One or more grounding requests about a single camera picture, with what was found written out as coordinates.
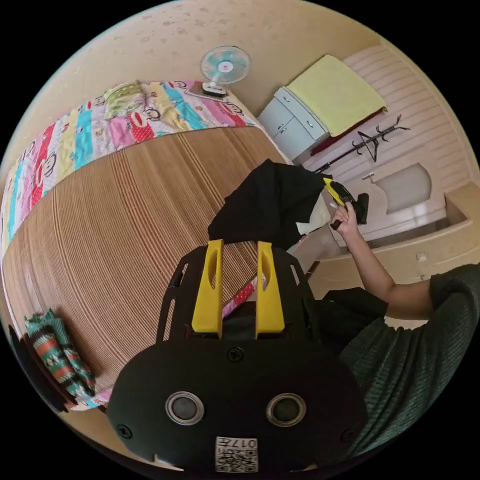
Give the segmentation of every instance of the black coat rack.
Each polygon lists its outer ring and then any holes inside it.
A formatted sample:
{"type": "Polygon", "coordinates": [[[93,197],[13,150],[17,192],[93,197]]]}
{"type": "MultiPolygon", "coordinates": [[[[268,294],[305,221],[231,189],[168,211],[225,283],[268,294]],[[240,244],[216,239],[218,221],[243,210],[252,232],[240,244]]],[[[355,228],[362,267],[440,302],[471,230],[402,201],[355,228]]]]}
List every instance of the black coat rack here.
{"type": "Polygon", "coordinates": [[[379,126],[377,125],[375,128],[376,128],[376,131],[378,133],[374,136],[370,136],[370,135],[367,135],[366,133],[358,131],[357,133],[358,133],[358,135],[360,135],[360,138],[362,139],[362,141],[360,143],[355,144],[355,142],[352,141],[351,144],[353,145],[353,148],[351,148],[350,150],[342,153],[340,156],[338,156],[334,160],[331,160],[328,163],[325,163],[325,165],[322,165],[320,168],[317,168],[314,172],[316,174],[324,172],[325,170],[329,169],[332,164],[334,164],[335,162],[338,162],[340,159],[346,157],[347,155],[351,154],[352,152],[356,151],[359,155],[361,155],[360,149],[363,148],[363,147],[366,147],[366,149],[368,150],[368,153],[370,154],[373,161],[377,162],[377,151],[378,151],[378,148],[379,148],[379,140],[378,140],[379,138],[382,139],[384,142],[388,142],[388,140],[385,138],[385,135],[391,134],[395,130],[410,130],[410,128],[407,128],[407,127],[404,127],[404,126],[398,126],[401,118],[402,118],[402,115],[398,115],[397,118],[396,118],[395,124],[393,124],[392,126],[389,126],[385,130],[380,130],[379,126]]]}

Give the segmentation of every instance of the bamboo mat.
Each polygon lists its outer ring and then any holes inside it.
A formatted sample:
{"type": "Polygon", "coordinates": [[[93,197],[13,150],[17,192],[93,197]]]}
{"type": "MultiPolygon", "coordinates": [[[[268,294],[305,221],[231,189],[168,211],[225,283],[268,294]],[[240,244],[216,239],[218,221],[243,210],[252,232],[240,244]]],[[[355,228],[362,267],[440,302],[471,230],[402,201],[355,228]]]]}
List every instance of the bamboo mat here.
{"type": "MultiPolygon", "coordinates": [[[[165,135],[98,159],[32,209],[3,258],[14,317],[48,308],[65,319],[97,390],[155,341],[180,258],[248,173],[282,158],[256,127],[165,135]]],[[[256,273],[253,243],[227,245],[224,300],[256,273]]]]}

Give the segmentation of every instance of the qr code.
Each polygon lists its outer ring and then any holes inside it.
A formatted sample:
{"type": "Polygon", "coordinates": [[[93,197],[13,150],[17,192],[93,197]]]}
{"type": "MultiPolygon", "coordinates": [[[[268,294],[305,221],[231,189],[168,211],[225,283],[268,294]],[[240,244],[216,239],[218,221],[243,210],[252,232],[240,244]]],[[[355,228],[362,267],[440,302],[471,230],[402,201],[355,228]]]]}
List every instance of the qr code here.
{"type": "Polygon", "coordinates": [[[215,445],[215,469],[217,472],[258,472],[257,439],[218,436],[215,445]]]}

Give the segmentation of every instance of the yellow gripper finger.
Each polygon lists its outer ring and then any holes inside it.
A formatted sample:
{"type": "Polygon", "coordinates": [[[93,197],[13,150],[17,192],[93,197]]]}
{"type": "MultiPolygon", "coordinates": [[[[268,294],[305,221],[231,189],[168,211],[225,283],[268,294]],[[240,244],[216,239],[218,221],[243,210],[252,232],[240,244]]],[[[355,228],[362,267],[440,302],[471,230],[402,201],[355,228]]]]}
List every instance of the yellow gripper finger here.
{"type": "Polygon", "coordinates": [[[272,244],[258,242],[257,297],[255,338],[259,334],[280,334],[284,331],[285,321],[280,300],[279,282],[275,272],[272,244]],[[263,277],[266,287],[263,288],[263,277]]]}
{"type": "Polygon", "coordinates": [[[222,338],[222,261],[223,240],[208,242],[191,327],[198,334],[222,338]]]}

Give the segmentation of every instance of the yellow towel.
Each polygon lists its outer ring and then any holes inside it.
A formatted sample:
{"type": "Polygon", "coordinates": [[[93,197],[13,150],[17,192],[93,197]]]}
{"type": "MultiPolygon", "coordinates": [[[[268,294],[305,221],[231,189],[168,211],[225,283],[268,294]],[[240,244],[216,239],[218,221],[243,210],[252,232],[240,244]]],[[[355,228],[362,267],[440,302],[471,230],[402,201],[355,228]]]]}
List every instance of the yellow towel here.
{"type": "Polygon", "coordinates": [[[322,121],[332,137],[386,106],[363,78],[331,55],[315,62],[288,89],[322,121]]]}

